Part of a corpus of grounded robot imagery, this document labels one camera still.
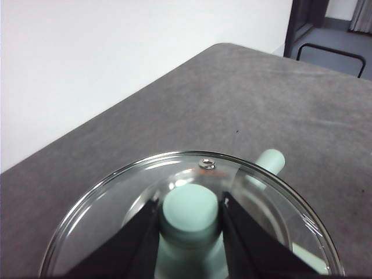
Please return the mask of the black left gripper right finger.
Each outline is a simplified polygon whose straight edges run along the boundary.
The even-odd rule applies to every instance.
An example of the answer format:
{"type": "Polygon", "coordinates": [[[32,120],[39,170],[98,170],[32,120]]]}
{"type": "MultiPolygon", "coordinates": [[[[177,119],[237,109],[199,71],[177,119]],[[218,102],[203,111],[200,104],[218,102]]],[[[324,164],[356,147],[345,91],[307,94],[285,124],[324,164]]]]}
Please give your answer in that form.
{"type": "Polygon", "coordinates": [[[319,277],[267,233],[228,192],[221,202],[223,242],[230,277],[319,277]]]}

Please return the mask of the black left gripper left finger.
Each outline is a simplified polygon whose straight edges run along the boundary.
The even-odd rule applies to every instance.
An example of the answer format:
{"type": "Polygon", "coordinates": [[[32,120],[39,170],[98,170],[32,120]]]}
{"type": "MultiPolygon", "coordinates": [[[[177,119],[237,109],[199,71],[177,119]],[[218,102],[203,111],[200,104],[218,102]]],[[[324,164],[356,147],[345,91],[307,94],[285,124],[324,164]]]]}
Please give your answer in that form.
{"type": "Polygon", "coordinates": [[[153,277],[159,247],[159,201],[148,201],[67,277],[153,277]]]}

